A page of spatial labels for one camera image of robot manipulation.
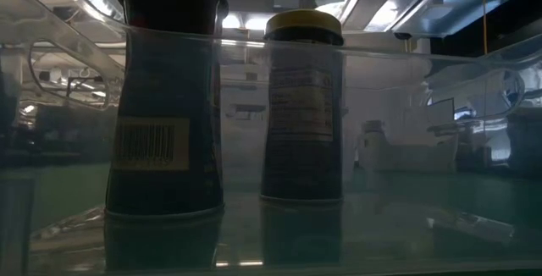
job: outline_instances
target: barcode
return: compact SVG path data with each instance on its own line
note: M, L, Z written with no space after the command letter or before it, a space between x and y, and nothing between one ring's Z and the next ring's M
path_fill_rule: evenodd
M188 119L119 119L113 167L188 170L188 140Z

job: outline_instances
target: clear plastic bin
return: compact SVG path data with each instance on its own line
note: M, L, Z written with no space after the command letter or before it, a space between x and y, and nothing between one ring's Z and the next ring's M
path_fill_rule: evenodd
M109 25L122 36L147 31ZM208 267L174 260L141 273L542 268L542 37L480 59L169 37L221 52L226 208L218 227L197 227L211 234L194 234L218 231L201 239ZM102 205L124 80L122 55L108 51L124 48L98 47L37 0L0 0L1 275L111 272L121 256L108 254ZM344 56L340 207L259 202L275 49ZM198 240L180 240L192 232L169 230L175 243L158 253L208 256ZM161 247L163 236L134 233L143 253L145 243Z

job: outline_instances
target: ceiling light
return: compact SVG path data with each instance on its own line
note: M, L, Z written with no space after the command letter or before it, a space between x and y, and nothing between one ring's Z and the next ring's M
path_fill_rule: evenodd
M94 90L94 86L90 86L90 85L87 85L87 84L84 84L84 83L81 83L82 86L84 86L85 88L87 89L91 89L91 90Z
M340 15L340 17L338 17L341 23L344 24L346 22L346 19L350 17L350 14L356 7L358 1L359 0L346 0L346 4L342 10L342 14Z
M253 266L263 265L263 262L260 262L260 261L239 262L239 265L242 267L253 267Z
M237 42L235 40L222 40L222 45L236 46Z
M60 78L60 84L62 86L67 86L68 85L68 80L66 80L64 77L61 77Z
M397 5L394 2L386 2L369 22L365 31L387 31L398 15Z
M328 13L334 17L337 17L340 15L340 11L342 10L343 6L344 6L344 2L330 3L330 4L318 6L316 10L321 11L323 13Z
M223 28L240 28L241 22L235 14L228 14L228 16L222 21Z
M265 47L265 43L263 42L247 42L246 45L248 47L259 47L259 48L262 48L262 47Z
M265 30L269 18L252 18L246 22L245 28L248 30Z
M34 107L33 105L30 105L30 106L24 108L23 111L25 111L25 113L30 113L30 112L34 111L35 108L36 107Z

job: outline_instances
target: bin floor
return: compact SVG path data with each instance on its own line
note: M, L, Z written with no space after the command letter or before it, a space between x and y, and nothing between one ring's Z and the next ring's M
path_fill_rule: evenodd
M201 258L199 267L179 261L175 270L386 274L542 268L539 182L474 174L360 173L346 182L345 199L335 207L262 202L255 183L226 182L224 188L218 241L201 238L216 252ZM182 230L172 239L179 239ZM201 248L167 239L149 246L143 235L134 235L126 247L149 256L165 250L180 257ZM29 272L110 272L113 264L106 254L119 251L119 245L108 248L122 241L106 237L112 241L104 241L103 206L37 230L31 236ZM114 272L122 272L123 264L132 269L130 260L115 262ZM171 269L170 263L164 268Z

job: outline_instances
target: fluorescent light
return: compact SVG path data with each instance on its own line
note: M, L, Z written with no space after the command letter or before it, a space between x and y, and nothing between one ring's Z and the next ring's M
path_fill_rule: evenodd
M94 86L89 86L89 85L87 85L87 84L81 84L81 85L84 86L84 87L87 88L87 89L91 89L91 90L94 90L94 89L95 89Z
M247 261L247 262L239 262L239 265L242 267L253 267L253 266L260 266L263 265L263 262L259 261Z
M354 10L354 8L356 7L357 5L357 2L359 0L345 0L346 1L346 5L342 11L342 14L340 15L340 22L341 23L345 23L346 22L346 19L348 19L348 17L350 17L350 14L352 13L352 10Z
M222 45L236 46L237 42L235 40L222 40Z
M252 18L246 22L245 28L248 30L265 30L268 21L268 18Z
M25 111L25 113L30 113L30 112L34 111L35 108L36 107L34 107L33 105L30 105L30 106L24 108L23 111Z
M501 131L506 130L508 128L508 124L486 124L485 127L483 124L473 127L473 133L481 133L481 132L487 132L487 131Z
M223 28L240 28L241 22L235 14L228 14L228 16L222 21Z
M91 270L91 266L88 263L77 264L71 268L68 268L68 271L70 272L86 272L90 270Z
M66 80L64 77L61 77L60 78L60 84L62 86L67 86L68 85L68 80Z
M346 6L348 0L336 3L329 3L316 8L317 11L328 13L335 16L337 19L342 15L343 9Z
M393 26L397 14L397 5L392 1L386 2L371 19L365 31L387 31Z
M263 42L247 42L246 45L248 47L258 47L258 48L265 47L265 43Z

